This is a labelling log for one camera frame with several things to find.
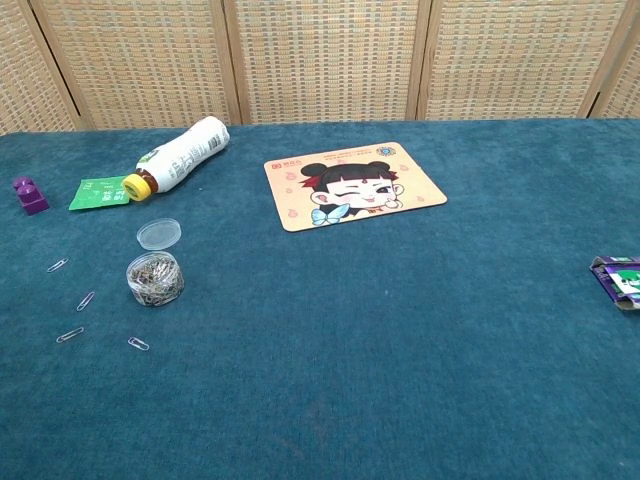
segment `blue bow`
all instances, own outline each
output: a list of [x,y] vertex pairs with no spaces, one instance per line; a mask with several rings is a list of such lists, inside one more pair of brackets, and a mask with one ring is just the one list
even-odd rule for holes
[[327,222],[331,225],[338,223],[342,217],[344,217],[349,211],[349,204],[345,203],[338,208],[331,210],[328,214],[324,213],[319,208],[316,208],[311,212],[311,221],[314,225],[322,225]]

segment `white plastic bottle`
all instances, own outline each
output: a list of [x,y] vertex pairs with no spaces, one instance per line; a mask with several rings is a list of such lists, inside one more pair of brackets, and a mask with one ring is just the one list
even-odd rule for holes
[[198,164],[229,143],[227,127],[215,117],[205,117],[178,138],[154,148],[123,181],[127,195],[140,201],[156,192],[167,192]]

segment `transparent lid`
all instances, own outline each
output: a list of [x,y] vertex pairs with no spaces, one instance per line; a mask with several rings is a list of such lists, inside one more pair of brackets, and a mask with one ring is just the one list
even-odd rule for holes
[[145,250],[164,250],[182,236],[180,224],[173,218],[159,218],[145,223],[138,230],[138,242]]

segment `purple toy block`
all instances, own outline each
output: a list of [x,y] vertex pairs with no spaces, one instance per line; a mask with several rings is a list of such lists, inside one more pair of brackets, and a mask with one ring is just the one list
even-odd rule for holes
[[16,178],[13,181],[13,188],[27,215],[33,215],[49,208],[46,198],[29,177]]

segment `yellow bottle cap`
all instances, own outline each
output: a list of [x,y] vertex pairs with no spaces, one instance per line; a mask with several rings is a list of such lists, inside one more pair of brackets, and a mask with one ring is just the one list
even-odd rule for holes
[[122,186],[127,192],[127,195],[129,195],[129,198],[137,202],[151,195],[151,187],[145,179],[137,173],[127,175],[122,181]]

